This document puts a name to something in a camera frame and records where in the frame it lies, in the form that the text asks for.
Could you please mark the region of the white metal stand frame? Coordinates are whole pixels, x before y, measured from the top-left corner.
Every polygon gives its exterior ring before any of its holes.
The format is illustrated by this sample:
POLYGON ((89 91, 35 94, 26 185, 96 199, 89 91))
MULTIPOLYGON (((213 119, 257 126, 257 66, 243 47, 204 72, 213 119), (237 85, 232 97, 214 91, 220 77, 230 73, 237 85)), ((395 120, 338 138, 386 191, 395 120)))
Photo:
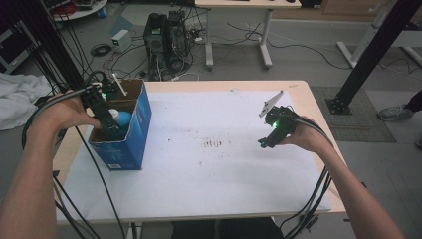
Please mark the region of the white metal stand frame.
MULTIPOLYGON (((357 62, 361 58, 361 55, 369 46, 369 43, 372 41, 377 31, 380 29, 384 19, 392 10, 395 2, 396 0, 380 0, 379 3, 368 9, 368 12, 374 13, 376 17, 369 25, 366 33, 353 52, 350 52, 343 42, 336 43, 353 68, 356 66, 357 62)), ((400 35, 392 43, 392 47, 401 48, 420 67, 422 67, 422 56, 415 51, 415 48, 422 48, 422 6, 405 25, 400 35)))

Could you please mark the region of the black metal stand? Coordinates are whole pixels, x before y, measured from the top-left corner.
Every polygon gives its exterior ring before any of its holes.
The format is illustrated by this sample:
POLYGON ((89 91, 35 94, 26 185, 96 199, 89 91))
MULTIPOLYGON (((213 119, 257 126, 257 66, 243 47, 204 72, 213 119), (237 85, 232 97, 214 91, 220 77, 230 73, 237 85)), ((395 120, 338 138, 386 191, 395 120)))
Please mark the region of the black metal stand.
POLYGON ((43 75, 59 91, 79 90, 85 85, 42 0, 0 0, 0 23, 21 30, 30 56, 43 75))

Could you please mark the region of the blue cardboard box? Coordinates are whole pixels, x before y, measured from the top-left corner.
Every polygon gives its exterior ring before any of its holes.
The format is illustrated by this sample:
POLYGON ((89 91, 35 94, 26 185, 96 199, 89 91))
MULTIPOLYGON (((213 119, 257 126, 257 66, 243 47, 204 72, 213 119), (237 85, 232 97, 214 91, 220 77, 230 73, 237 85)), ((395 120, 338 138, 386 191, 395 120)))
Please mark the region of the blue cardboard box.
POLYGON ((122 80, 127 91, 119 100, 107 101, 110 109, 131 113, 124 137, 110 139, 103 130, 93 129, 89 144, 110 170, 140 170, 151 120, 151 107, 143 80, 122 80))

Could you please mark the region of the person's dark pants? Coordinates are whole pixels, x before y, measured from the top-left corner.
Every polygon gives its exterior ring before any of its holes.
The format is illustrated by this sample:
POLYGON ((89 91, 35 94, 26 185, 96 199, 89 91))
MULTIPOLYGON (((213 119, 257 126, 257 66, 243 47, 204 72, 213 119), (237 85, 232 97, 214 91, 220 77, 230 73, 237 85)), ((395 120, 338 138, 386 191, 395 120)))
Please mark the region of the person's dark pants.
POLYGON ((170 239, 284 239, 270 217, 173 221, 170 239))

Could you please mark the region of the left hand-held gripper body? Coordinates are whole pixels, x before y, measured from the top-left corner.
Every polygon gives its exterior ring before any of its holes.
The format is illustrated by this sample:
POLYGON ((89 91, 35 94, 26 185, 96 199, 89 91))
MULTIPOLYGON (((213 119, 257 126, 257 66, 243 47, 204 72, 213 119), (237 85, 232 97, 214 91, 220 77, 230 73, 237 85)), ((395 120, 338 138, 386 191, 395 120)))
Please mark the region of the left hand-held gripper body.
POLYGON ((127 95, 122 82, 116 76, 109 78, 105 73, 91 73, 84 84, 83 102, 96 117, 110 117, 107 101, 119 100, 127 95))

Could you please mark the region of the person's left hand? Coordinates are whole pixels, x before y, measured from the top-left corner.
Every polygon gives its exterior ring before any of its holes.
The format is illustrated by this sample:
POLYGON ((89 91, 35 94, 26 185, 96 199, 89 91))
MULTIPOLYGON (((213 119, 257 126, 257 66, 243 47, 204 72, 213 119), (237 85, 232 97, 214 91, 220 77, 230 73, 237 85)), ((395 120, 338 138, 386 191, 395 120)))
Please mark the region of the person's left hand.
POLYGON ((101 127, 100 122, 86 112, 81 97, 75 92, 55 95, 34 116, 26 131, 24 148, 52 146, 62 129, 79 125, 101 127))

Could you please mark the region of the black computer tower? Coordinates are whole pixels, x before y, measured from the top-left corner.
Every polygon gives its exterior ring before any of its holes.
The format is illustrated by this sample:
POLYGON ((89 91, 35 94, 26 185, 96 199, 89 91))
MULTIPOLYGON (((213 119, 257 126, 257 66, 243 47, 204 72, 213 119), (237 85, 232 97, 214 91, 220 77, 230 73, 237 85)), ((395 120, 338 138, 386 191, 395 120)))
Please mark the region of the black computer tower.
POLYGON ((181 75, 190 64, 184 11, 168 14, 151 13, 143 32, 148 57, 148 77, 165 81, 181 75))

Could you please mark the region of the dark floor mat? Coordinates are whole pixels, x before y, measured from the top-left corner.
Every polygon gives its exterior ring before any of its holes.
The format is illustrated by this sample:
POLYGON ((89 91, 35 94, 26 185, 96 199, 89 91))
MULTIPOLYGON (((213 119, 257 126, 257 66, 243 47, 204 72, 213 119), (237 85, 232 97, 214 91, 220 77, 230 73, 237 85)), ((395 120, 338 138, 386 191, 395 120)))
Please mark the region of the dark floor mat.
POLYGON ((332 114, 327 105, 339 88, 311 87, 311 90, 336 140, 395 142, 386 124, 376 116, 376 109, 365 90, 359 90, 349 105, 349 112, 340 115, 332 114))

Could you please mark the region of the blue plastic bottle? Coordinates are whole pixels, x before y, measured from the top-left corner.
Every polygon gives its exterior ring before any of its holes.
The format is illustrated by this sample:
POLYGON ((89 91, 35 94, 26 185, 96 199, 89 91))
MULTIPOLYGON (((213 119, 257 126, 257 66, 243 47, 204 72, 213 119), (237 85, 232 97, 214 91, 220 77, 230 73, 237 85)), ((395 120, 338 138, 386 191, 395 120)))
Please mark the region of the blue plastic bottle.
POLYGON ((111 113, 113 119, 122 129, 128 130, 131 121, 131 113, 118 111, 116 109, 109 109, 108 111, 111 113))

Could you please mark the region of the black metal post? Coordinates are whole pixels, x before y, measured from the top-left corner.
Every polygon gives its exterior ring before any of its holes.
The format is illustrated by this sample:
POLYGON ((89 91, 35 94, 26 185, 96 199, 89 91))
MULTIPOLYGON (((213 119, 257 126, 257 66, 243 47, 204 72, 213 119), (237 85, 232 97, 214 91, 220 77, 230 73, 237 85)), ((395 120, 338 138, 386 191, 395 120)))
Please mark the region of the black metal post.
POLYGON ((354 96, 421 6, 422 0, 396 1, 339 92, 325 100, 331 114, 350 113, 354 96))

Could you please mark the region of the white table mat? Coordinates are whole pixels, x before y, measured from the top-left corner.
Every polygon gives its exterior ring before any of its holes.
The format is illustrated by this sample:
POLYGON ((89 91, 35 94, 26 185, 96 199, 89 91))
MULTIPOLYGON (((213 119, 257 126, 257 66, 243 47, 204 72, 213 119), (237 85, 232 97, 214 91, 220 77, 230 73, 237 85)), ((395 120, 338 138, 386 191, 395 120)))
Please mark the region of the white table mat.
POLYGON ((309 198, 331 209, 316 185, 313 156, 294 145, 260 147, 271 132, 259 117, 272 91, 151 93, 140 170, 111 171, 80 148, 64 181, 73 215, 91 221, 273 216, 309 198))

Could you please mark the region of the dark shelf unit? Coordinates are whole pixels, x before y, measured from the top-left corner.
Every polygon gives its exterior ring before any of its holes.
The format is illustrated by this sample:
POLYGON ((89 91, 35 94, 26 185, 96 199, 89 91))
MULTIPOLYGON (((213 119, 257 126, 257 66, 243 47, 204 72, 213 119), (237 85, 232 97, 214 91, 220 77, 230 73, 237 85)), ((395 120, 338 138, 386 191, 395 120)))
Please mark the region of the dark shelf unit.
POLYGON ((0 25, 0 73, 10 74, 29 56, 33 36, 22 20, 10 27, 0 25))

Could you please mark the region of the white-legged wooden desk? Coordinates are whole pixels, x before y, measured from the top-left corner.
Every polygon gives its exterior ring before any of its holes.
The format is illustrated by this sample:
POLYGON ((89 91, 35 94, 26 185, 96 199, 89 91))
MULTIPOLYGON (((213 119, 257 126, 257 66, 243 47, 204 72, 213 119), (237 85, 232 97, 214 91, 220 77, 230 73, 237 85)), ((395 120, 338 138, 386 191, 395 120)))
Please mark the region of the white-legged wooden desk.
POLYGON ((211 32, 215 24, 228 23, 230 20, 240 23, 263 23, 258 47, 264 67, 269 69, 273 63, 267 47, 267 39, 273 12, 276 9, 302 7, 300 0, 194 0, 194 4, 198 8, 203 8, 206 13, 205 66, 209 71, 214 67, 211 32))

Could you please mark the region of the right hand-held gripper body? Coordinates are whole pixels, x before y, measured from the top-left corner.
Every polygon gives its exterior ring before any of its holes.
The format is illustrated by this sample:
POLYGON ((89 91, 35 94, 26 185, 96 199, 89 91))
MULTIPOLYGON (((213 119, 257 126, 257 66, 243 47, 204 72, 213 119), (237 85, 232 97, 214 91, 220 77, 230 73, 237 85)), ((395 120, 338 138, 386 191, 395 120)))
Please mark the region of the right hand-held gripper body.
POLYGON ((273 138, 285 139, 296 129, 296 119, 299 117, 291 106, 276 106, 278 100, 284 94, 283 91, 278 92, 269 100, 264 101, 263 108, 259 113, 260 118, 264 118, 266 124, 273 128, 273 138))

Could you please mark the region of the small white device box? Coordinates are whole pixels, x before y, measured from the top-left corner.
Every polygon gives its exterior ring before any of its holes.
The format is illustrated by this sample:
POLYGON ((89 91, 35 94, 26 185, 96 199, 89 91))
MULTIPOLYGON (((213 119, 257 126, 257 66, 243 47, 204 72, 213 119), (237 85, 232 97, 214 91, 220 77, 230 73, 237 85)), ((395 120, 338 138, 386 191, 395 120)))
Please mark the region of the small white device box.
POLYGON ((114 49, 118 53, 123 53, 131 45, 129 31, 125 29, 120 30, 111 38, 111 41, 113 43, 114 49))

